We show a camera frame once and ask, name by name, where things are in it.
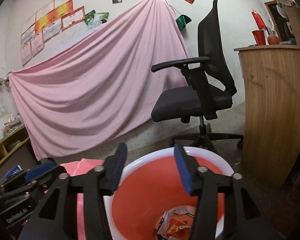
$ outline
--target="desk top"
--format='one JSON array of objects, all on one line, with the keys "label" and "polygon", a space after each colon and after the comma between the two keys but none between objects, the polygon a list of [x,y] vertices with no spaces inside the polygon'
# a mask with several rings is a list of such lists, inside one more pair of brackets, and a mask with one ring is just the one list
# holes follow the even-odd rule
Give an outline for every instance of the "desk top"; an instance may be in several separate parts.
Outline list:
[{"label": "desk top", "polygon": [[252,49],[300,49],[300,46],[297,46],[297,45],[259,45],[259,46],[238,48],[238,49],[234,49],[234,51],[252,50]]}]

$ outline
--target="chair seat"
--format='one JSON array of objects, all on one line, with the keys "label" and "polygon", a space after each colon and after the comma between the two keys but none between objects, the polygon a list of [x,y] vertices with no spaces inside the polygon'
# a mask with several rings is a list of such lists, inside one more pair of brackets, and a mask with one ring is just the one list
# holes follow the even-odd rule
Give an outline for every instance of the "chair seat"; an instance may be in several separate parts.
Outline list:
[{"label": "chair seat", "polygon": [[[216,110],[231,108],[231,95],[212,85],[210,90]],[[203,116],[197,92],[191,86],[162,92],[151,113],[154,122],[186,116]]]}]

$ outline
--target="chair armrest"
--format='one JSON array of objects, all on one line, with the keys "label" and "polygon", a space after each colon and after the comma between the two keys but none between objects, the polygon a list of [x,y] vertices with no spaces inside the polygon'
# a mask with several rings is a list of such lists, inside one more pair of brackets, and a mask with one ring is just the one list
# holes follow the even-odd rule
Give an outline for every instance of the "chair armrest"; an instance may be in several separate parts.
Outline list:
[{"label": "chair armrest", "polygon": [[168,62],[163,62],[157,65],[153,65],[151,67],[152,72],[157,72],[158,70],[162,70],[168,67],[176,67],[180,70],[189,69],[188,64],[192,63],[207,63],[210,59],[208,57],[193,57],[193,58],[185,58],[180,60],[173,60]]}]

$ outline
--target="chair base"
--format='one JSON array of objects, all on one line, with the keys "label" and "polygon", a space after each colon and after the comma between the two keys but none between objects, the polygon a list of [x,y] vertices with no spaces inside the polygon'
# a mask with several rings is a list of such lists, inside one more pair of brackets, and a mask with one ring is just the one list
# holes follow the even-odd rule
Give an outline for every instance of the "chair base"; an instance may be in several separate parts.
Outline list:
[{"label": "chair base", "polygon": [[232,133],[214,133],[211,132],[210,124],[208,123],[207,125],[205,125],[203,122],[201,122],[199,126],[199,130],[200,130],[199,133],[172,136],[169,146],[173,147],[175,144],[175,140],[189,140],[189,141],[193,141],[193,143],[190,144],[190,146],[192,147],[202,146],[204,148],[207,148],[209,151],[218,154],[218,151],[216,150],[216,148],[214,147],[211,141],[239,139],[237,143],[237,147],[239,149],[242,149],[243,135],[232,134]]}]

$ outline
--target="orange round object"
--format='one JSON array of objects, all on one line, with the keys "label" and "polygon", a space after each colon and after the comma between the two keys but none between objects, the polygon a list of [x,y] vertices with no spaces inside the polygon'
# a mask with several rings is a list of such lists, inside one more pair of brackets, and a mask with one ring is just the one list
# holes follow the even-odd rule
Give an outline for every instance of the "orange round object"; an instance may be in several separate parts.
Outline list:
[{"label": "orange round object", "polygon": [[278,45],[280,44],[279,38],[275,35],[269,35],[268,38],[269,45]]},{"label": "orange round object", "polygon": [[[196,157],[199,165],[215,173],[213,163]],[[153,230],[166,210],[181,205],[195,206],[197,197],[183,190],[173,156],[163,157],[133,171],[115,192],[111,214],[114,225],[127,240],[155,240]],[[224,213],[224,196],[218,194],[218,220]]]}]

